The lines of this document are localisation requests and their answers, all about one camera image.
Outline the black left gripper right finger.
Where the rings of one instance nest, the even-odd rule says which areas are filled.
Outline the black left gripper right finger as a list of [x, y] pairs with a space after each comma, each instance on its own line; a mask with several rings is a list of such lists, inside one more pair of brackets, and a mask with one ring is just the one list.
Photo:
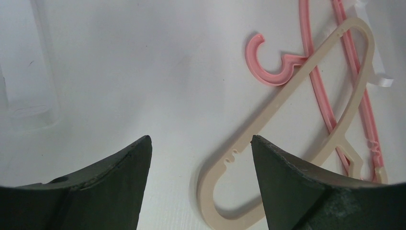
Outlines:
[[253, 160], [271, 230], [403, 230], [406, 185], [346, 177], [298, 158], [259, 135]]

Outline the pink hanger long bar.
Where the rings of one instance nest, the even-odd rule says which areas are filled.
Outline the pink hanger long bar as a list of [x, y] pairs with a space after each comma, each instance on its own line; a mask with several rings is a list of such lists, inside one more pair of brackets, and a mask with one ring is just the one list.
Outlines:
[[[264, 43], [263, 35], [254, 35], [245, 47], [245, 60], [252, 75], [260, 82], [279, 86], [281, 90], [243, 132], [242, 139], [259, 133], [269, 122], [282, 104], [293, 94], [299, 85], [309, 78], [312, 83], [316, 101], [329, 135], [321, 147], [311, 157], [314, 165], [322, 165], [333, 151], [336, 151], [347, 175], [354, 179], [361, 178], [363, 160], [346, 139], [356, 114], [361, 115], [368, 146], [372, 153], [374, 183], [386, 184], [388, 176], [384, 167], [378, 131], [366, 89], [368, 78], [372, 74], [372, 59], [375, 41], [371, 29], [360, 18], [345, 18], [345, 12], [339, 0], [333, 2], [338, 10], [339, 25], [329, 37], [315, 48], [311, 33], [309, 2], [299, 1], [299, 15], [304, 56], [285, 54], [282, 56], [282, 69], [278, 74], [268, 73], [260, 64], [257, 56], [259, 46]], [[320, 71], [319, 62], [339, 41], [344, 42], [348, 61], [352, 71], [352, 94], [340, 119], [332, 111]]]

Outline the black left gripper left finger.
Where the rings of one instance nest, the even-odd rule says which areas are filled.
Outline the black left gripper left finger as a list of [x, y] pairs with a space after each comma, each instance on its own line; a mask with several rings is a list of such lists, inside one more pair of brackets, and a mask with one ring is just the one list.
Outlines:
[[0, 189], [3, 230], [135, 230], [152, 157], [145, 135], [46, 184]]

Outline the beige hanger large hook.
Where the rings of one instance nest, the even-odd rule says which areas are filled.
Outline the beige hanger large hook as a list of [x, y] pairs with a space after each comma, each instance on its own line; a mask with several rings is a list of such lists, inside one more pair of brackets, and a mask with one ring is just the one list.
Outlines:
[[[355, 88], [338, 124], [311, 161], [304, 161], [259, 136], [263, 126], [351, 28], [362, 33], [367, 44]], [[204, 221], [214, 230], [246, 230], [262, 218], [276, 230], [292, 230], [309, 214], [330, 190], [370, 189], [387, 183], [383, 167], [376, 170], [373, 182], [361, 179], [362, 160], [345, 138], [345, 134], [361, 104], [371, 73], [375, 41], [370, 27], [359, 18], [341, 23], [304, 63], [293, 79], [279, 91], [238, 136], [222, 157], [202, 176], [197, 187], [197, 201]], [[222, 216], [214, 202], [214, 189], [226, 172], [226, 160], [233, 152], [252, 145], [262, 202], [235, 218]]]

